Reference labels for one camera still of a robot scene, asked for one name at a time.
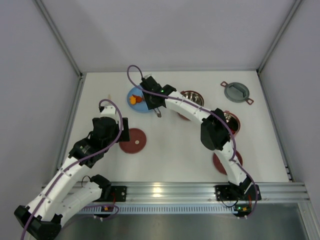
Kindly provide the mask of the orange round food slice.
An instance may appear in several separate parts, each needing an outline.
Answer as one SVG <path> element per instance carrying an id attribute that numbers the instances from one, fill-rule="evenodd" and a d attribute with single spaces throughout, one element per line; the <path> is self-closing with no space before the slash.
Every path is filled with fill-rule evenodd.
<path id="1" fill-rule="evenodd" d="M 136 100 L 137 103 L 141 103 L 141 102 L 144 101 L 143 98 L 140 97 L 140 96 L 135 96 L 134 98 L 135 98 L 135 100 Z"/>

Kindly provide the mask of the metal tongs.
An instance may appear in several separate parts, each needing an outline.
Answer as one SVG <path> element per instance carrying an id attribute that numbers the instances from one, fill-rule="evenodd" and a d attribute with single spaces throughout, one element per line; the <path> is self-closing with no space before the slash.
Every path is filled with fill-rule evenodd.
<path id="1" fill-rule="evenodd" d="M 156 114 L 156 116 L 157 116 L 158 118 L 161 118 L 161 117 L 162 117 L 162 113 L 161 113 L 161 111 L 160 111 L 158 108 L 153 109 L 153 111 L 155 112 L 155 114 Z"/>

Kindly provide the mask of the orange carrot food piece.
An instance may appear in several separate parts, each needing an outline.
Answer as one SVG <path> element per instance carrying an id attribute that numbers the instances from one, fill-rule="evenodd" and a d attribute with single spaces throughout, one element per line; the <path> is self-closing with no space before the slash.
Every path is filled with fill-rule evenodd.
<path id="1" fill-rule="evenodd" d="M 138 104 L 138 103 L 136 102 L 135 96 L 138 96 L 138 95 L 132 94 L 132 95 L 129 97 L 129 102 L 130 102 L 131 105 Z"/>

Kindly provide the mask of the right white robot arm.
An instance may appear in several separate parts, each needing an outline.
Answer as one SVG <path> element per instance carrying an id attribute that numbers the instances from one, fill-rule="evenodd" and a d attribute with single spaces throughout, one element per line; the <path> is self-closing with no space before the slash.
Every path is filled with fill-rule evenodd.
<path id="1" fill-rule="evenodd" d="M 233 195 L 239 199 L 247 199 L 250 195 L 253 201 L 262 199 L 259 186 L 240 165 L 234 149 L 234 135 L 221 109 L 206 109 L 187 99 L 174 87 L 168 84 L 162 87 L 152 76 L 142 77 L 140 86 L 149 109 L 165 107 L 200 126 L 200 141 L 218 157 Z"/>

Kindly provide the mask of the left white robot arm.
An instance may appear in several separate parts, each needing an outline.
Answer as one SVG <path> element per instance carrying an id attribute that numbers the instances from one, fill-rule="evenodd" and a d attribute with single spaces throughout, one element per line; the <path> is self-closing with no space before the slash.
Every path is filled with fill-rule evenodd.
<path id="1" fill-rule="evenodd" d="M 66 222 L 86 205 L 107 201 L 112 183 L 100 174 L 91 176 L 74 195 L 68 195 L 80 178 L 85 177 L 113 143 L 130 140 L 128 118 L 95 117 L 93 130 L 77 141 L 53 179 L 26 206 L 14 211 L 24 231 L 37 240 L 55 239 Z"/>

